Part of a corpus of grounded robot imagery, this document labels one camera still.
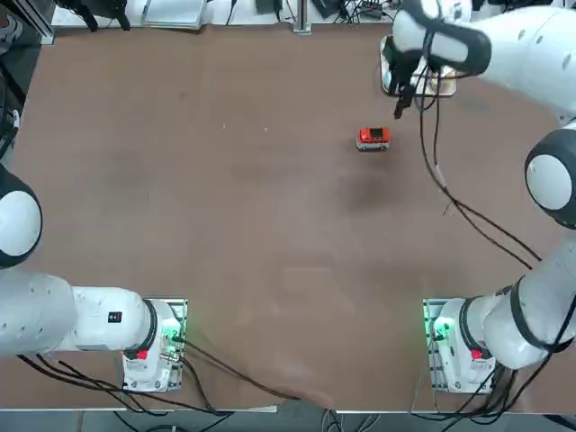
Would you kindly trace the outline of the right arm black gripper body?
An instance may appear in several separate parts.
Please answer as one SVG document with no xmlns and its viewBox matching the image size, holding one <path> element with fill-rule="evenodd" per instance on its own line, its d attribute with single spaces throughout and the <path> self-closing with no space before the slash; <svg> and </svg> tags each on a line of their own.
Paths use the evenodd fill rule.
<svg viewBox="0 0 576 432">
<path fill-rule="evenodd" d="M 402 86 L 409 85 L 414 72 L 419 67 L 419 62 L 422 58 L 422 51 L 401 51 L 397 48 L 394 39 L 388 39 L 387 52 L 390 80 L 391 74 L 398 74 L 401 77 Z"/>
</svg>

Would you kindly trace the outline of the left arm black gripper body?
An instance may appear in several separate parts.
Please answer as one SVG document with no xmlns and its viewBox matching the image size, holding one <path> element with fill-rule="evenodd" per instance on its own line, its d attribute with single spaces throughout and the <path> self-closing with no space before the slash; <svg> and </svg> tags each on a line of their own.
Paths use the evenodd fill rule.
<svg viewBox="0 0 576 432">
<path fill-rule="evenodd" d="M 89 10 L 124 10 L 126 0 L 58 0 L 56 4 L 69 10 L 79 10 L 86 6 Z"/>
</svg>

